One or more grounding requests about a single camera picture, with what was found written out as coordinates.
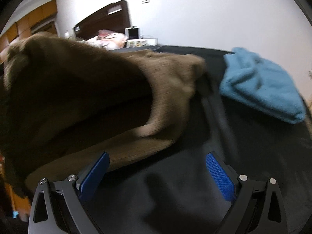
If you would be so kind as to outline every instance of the black surface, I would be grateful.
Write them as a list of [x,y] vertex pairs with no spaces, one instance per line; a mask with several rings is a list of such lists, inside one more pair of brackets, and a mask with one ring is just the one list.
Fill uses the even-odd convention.
[[[200,55],[211,75],[222,79],[224,51],[171,46],[158,51]],[[208,124],[196,94],[187,128],[173,146],[104,176],[85,204],[104,233],[213,233],[230,203],[206,170],[210,151],[253,180],[274,177],[284,199],[288,231],[299,233],[312,213],[312,142],[305,123],[290,125],[222,100],[229,127],[222,122],[218,96],[210,99]]]

